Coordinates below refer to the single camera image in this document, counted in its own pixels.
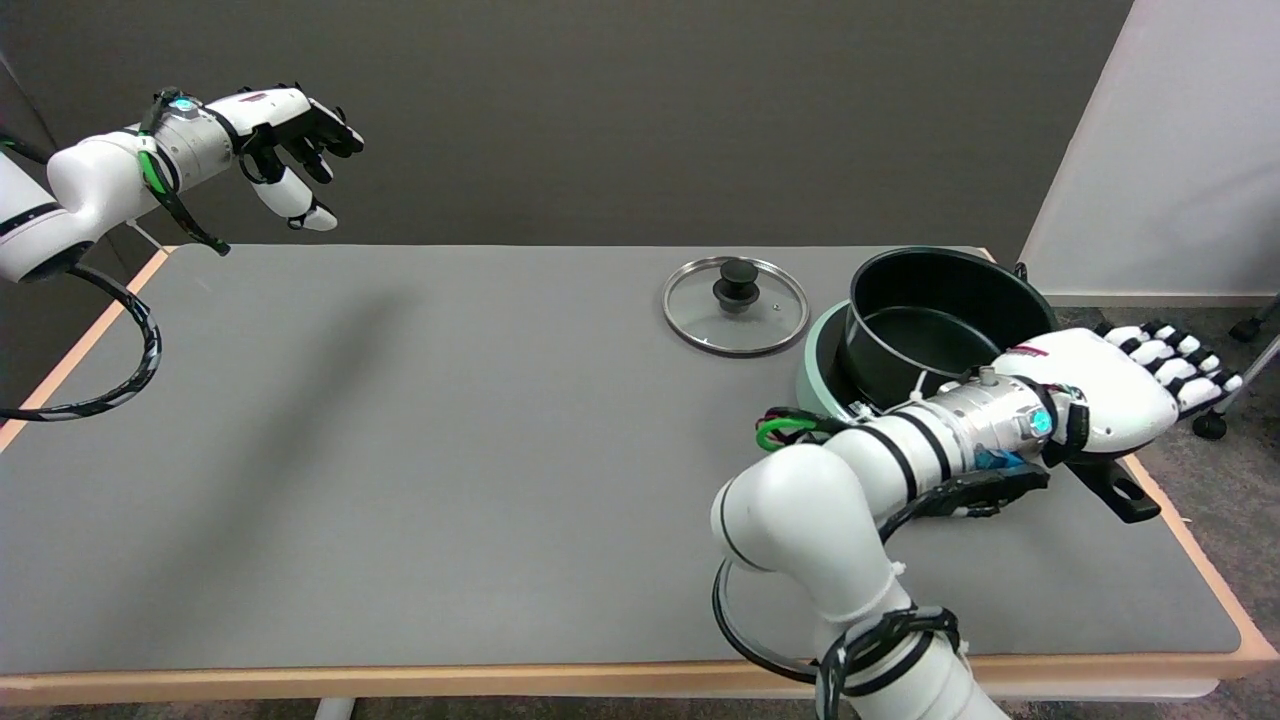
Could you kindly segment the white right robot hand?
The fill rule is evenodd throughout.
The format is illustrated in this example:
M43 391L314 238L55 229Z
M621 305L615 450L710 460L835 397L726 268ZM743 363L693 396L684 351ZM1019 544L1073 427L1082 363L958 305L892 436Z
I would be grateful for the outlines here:
M1165 322L1050 332L1006 350L995 370L1048 395L1047 464L1129 455L1245 383L1202 341Z

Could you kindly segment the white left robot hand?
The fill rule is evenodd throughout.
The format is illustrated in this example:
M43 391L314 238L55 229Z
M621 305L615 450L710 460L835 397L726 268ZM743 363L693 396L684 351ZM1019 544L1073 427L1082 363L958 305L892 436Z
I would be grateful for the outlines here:
M236 131L242 174L262 204L296 231L328 232L335 213L315 195L334 173L328 158L352 158L364 137L340 108L328 108L298 86L244 90L212 105Z

